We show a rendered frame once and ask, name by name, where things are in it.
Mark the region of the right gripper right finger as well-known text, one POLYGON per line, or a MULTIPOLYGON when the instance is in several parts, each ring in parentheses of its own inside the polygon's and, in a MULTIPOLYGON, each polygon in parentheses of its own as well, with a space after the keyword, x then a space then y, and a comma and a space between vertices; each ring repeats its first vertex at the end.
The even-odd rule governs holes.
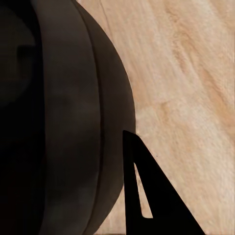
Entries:
POLYGON ((142 139, 123 130, 126 235, 206 235, 142 139), (134 163, 153 218, 142 216, 134 163))

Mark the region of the cauldron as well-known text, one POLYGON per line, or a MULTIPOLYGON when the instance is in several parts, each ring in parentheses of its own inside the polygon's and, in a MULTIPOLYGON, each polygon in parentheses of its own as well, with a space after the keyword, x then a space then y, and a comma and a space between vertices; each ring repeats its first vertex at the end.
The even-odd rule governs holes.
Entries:
POLYGON ((136 134, 128 75, 76 0, 0 0, 0 151, 38 131, 46 153, 8 235, 94 235, 136 134))

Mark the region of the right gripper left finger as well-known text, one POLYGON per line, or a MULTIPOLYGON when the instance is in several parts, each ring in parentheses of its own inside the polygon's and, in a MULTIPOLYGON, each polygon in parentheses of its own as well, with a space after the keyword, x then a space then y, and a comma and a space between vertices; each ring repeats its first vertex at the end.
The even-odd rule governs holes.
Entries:
POLYGON ((0 235, 8 235, 46 153, 44 130, 0 151, 0 235))

